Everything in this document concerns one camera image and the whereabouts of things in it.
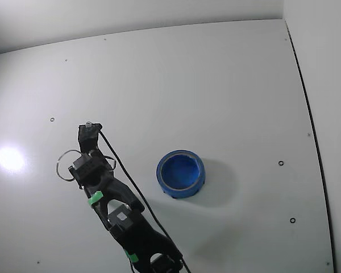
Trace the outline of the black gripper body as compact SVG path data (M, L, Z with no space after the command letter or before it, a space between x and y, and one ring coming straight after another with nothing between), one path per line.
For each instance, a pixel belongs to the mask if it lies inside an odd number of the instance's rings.
M77 182L79 188L94 186L100 183L104 173L113 174L115 159L104 155L99 149L81 153L68 170Z

